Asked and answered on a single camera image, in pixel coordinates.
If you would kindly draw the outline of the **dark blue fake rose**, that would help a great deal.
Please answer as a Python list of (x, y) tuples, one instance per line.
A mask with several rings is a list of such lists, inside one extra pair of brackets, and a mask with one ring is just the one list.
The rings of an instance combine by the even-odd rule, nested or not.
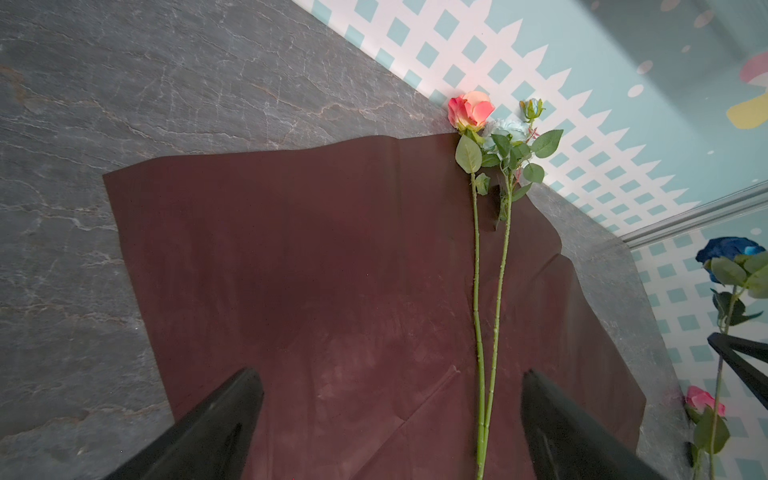
[[(723, 291), (712, 292), (712, 301), (717, 309), (715, 333), (730, 335), (732, 327), (761, 316), (760, 313), (748, 314), (741, 297), (767, 297), (767, 250), (764, 247), (747, 238), (719, 237), (708, 241), (697, 253), (696, 261), (703, 266), (714, 283), (725, 288)], [(719, 404), (724, 405), (720, 396), (723, 368), (726, 365), (718, 355), (715, 393), (712, 395), (715, 398), (715, 410)], [(695, 479), (700, 477), (705, 459), (709, 460), (709, 477), (715, 477), (714, 460), (717, 454), (700, 451), (692, 443), (690, 455)]]

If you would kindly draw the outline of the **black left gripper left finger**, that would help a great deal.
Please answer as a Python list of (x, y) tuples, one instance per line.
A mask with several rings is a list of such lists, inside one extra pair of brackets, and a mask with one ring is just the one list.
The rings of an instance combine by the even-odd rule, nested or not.
[(239, 479), (263, 400), (258, 373), (243, 368), (107, 477)]

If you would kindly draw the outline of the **small pink fake rose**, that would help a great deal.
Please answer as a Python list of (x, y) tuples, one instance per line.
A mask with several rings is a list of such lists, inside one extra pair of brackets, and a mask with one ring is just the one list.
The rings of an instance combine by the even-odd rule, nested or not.
[(709, 392), (694, 385), (688, 387), (684, 408), (695, 425), (693, 444), (708, 454), (720, 453), (731, 437), (725, 406), (719, 404), (717, 410), (714, 407), (715, 398)]

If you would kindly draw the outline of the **dark red wrapping paper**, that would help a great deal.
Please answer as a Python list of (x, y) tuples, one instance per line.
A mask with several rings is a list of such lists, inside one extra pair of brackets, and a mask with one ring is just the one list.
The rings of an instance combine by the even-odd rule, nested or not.
[[(176, 417), (234, 371), (265, 401), (249, 479), (475, 475), (473, 219), (453, 134), (163, 157), (104, 178)], [(478, 201), (492, 351), (503, 229)], [(561, 239), (512, 208), (485, 475), (530, 479), (523, 374), (538, 370), (628, 448), (645, 398)]]

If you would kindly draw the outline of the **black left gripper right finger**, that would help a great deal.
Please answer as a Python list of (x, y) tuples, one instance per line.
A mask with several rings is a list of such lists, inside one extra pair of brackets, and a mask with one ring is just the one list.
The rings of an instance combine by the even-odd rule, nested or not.
[(521, 421), (538, 479), (660, 479), (536, 370), (522, 378)]

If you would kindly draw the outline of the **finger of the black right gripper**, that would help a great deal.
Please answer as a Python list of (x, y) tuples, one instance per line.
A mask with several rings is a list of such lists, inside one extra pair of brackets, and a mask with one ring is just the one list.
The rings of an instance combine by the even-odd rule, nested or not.
[(767, 344), (722, 333), (712, 333), (707, 341), (763, 407), (767, 408), (767, 375), (747, 361), (747, 358), (752, 358), (767, 363)]

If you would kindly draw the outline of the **pink orange fake rose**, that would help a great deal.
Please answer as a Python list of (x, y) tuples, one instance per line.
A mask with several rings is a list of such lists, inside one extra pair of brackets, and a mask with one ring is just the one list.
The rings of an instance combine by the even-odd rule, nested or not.
[(476, 340), (477, 356), (477, 430), (476, 430), (476, 467), (475, 478), (483, 478), (486, 451), (486, 370), (485, 348), (483, 344), (482, 321), (480, 317), (480, 273), (481, 273), (481, 235), (479, 227), (478, 197), (481, 186), (486, 184), (482, 169), (483, 138), (480, 132), (487, 124), (489, 116), (495, 110), (490, 97), (481, 91), (470, 91), (451, 98), (448, 102), (448, 120), (460, 135), (455, 152), (456, 164), (469, 175), (471, 206), (473, 219), (473, 280), (472, 280), (472, 320)]

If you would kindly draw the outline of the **light blue fake flower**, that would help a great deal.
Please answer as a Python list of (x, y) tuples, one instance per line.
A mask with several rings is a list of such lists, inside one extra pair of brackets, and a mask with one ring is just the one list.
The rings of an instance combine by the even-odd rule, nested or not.
[[(538, 156), (545, 158), (554, 153), (562, 137), (560, 130), (552, 130), (540, 134), (534, 127), (534, 123), (544, 111), (543, 101), (530, 99), (520, 103), (524, 121), (505, 123), (503, 126), (492, 126), (487, 120), (486, 126), (480, 132), (483, 138), (481, 145), (483, 151), (483, 166), (497, 168), (502, 175), (500, 187), (500, 207), (497, 221), (504, 225), (502, 253), (496, 288), (494, 307), (493, 337), (490, 365), (485, 365), (486, 370), (486, 451), (483, 477), (485, 472), (490, 423), (492, 419), (493, 404), (495, 399), (495, 386), (498, 365), (498, 348), (500, 338), (500, 322), (504, 279), (509, 251), (511, 233), (511, 209), (513, 203), (522, 199), (530, 190), (531, 185), (540, 183), (544, 178), (544, 170), (541, 166), (533, 164), (531, 158)], [(481, 186), (481, 195), (489, 191), (490, 178), (486, 176), (486, 184)]]

